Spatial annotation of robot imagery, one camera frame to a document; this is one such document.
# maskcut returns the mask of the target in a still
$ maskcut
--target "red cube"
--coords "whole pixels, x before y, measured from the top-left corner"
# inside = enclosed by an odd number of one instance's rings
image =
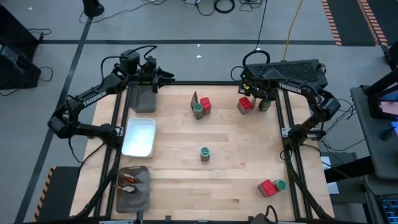
[[[248,98],[242,97],[239,99],[238,110],[241,112],[242,115],[251,111],[251,108],[252,108],[252,104]]]
[[[208,97],[200,99],[200,104],[203,107],[203,112],[205,115],[211,113],[211,103]]]
[[[271,197],[278,192],[275,185],[272,184],[270,180],[266,180],[263,183],[257,185],[257,188],[260,190],[260,193],[264,197]]]

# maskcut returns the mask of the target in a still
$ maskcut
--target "wooden table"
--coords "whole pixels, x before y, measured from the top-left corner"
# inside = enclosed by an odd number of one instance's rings
[[[212,105],[211,114],[199,121],[190,108],[195,90],[199,98],[209,97]],[[294,220],[289,189],[264,198],[256,188],[266,179],[288,180],[285,162],[279,157],[282,141],[275,103],[266,113],[254,110],[242,116],[236,108],[240,97],[236,86],[165,86],[158,93],[155,113],[135,114],[129,110],[128,118],[153,118],[157,124],[153,157],[122,156],[120,162],[120,167],[147,166],[150,170],[151,199],[145,220],[164,220],[166,215],[173,220],[247,220],[248,216],[265,213],[267,205],[275,207],[279,220]],[[114,95],[107,96],[97,103],[93,124],[111,122],[115,99]],[[296,123],[310,116],[304,97],[291,93],[290,102]],[[100,144],[99,139],[90,139],[85,156]],[[200,160],[203,146],[211,151],[208,162]],[[333,216],[319,152],[305,146],[300,150],[308,189]],[[70,215],[77,214],[98,188],[104,152],[97,152],[82,168]],[[108,192],[103,195],[101,214],[105,213]],[[298,188],[297,192],[304,217]],[[136,214],[117,213],[115,204],[112,219],[136,218]]]

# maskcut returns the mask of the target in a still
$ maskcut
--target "black metal frame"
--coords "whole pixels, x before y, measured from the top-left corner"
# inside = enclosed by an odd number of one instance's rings
[[[238,86],[238,83],[222,82],[222,81],[213,81],[213,82],[182,81],[182,82],[174,82],[174,83],[172,83],[172,85],[224,85],[224,86],[236,85],[236,86]],[[123,109],[123,117],[122,117],[122,121],[121,121],[121,127],[123,128],[124,132],[125,132],[125,125],[126,125],[126,121],[127,121],[127,114],[128,114],[128,108],[129,108],[128,101],[129,101],[129,95],[130,95],[129,92],[131,91],[131,87],[129,87],[127,89],[127,91],[128,91],[128,93],[126,95],[126,101],[125,101],[124,109]],[[289,125],[293,126],[294,119],[293,119],[292,109],[290,106],[289,94],[287,93],[287,91],[284,91],[284,98],[285,98],[285,104],[286,104]],[[117,97],[116,102],[115,102],[115,107],[119,106],[119,104],[120,104],[120,101],[118,103],[118,100],[120,100],[120,99],[118,99],[118,97]],[[282,128],[285,127],[285,124],[284,124],[284,117],[283,117],[283,113],[282,113],[282,106],[280,103],[279,94],[277,94],[277,99],[275,102],[276,102],[276,107],[277,107],[277,115],[278,115],[278,120],[279,120],[281,138],[282,138]],[[116,120],[116,118],[118,117],[118,111],[119,111],[118,109],[114,110],[112,121]],[[116,152],[116,155],[115,155],[115,158],[116,158],[115,161],[117,161],[117,162],[120,161],[120,157],[121,157],[120,150],[118,150],[118,151]],[[284,153],[285,153],[285,157],[289,156],[289,152],[287,152],[286,150],[284,150]],[[296,157],[296,163],[297,163],[300,179],[305,183],[305,175],[304,175],[301,155],[300,155],[299,151],[295,152],[295,157]],[[110,159],[110,151],[109,152],[107,151],[105,158],[104,158],[104,164],[103,164],[103,172],[105,172],[105,174],[102,173],[101,177],[102,177],[102,175],[106,175],[106,173],[108,171],[109,159]],[[294,217],[295,217],[296,221],[300,220],[301,222],[308,222],[308,223],[332,223],[333,222],[333,220],[314,220],[314,219],[312,219],[311,208],[305,198],[303,198],[303,199],[304,199],[304,205],[305,205],[305,211],[306,211],[307,218],[302,218],[300,215],[299,201],[297,198],[295,182],[292,180],[291,176],[289,176],[289,186],[290,186],[290,196],[292,198],[293,212],[294,212]],[[108,197],[108,202],[107,202],[107,206],[106,206],[106,215],[105,215],[106,218],[111,217],[113,199],[114,199],[114,191],[115,191],[115,189],[114,189],[114,182],[113,182],[109,188],[109,197]],[[98,204],[96,206],[94,217],[98,217],[100,208],[101,208],[101,200],[98,202]],[[203,223],[247,224],[247,223],[250,223],[251,219],[252,219],[252,217],[248,217],[247,221],[241,221],[241,222],[239,222],[239,221],[217,221],[217,222],[203,221]],[[144,221],[143,214],[141,212],[138,212],[136,223],[143,223],[143,221]],[[200,223],[200,222],[201,221],[198,221],[198,220],[190,220],[190,221],[171,220],[171,216],[166,216],[165,220],[145,220],[145,223]]]

